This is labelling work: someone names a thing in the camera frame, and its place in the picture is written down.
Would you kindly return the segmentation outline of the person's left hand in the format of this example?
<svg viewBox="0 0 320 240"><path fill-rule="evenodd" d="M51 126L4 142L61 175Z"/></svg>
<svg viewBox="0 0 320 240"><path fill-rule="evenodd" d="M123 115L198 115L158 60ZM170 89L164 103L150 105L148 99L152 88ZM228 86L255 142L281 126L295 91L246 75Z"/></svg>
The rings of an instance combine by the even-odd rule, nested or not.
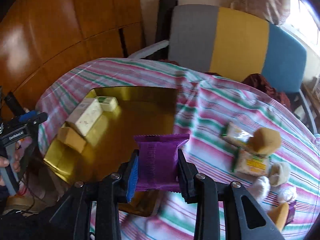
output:
<svg viewBox="0 0 320 240"><path fill-rule="evenodd" d="M18 172L20 171L19 145L14 143L1 148L1 186L9 191L18 190Z"/></svg>

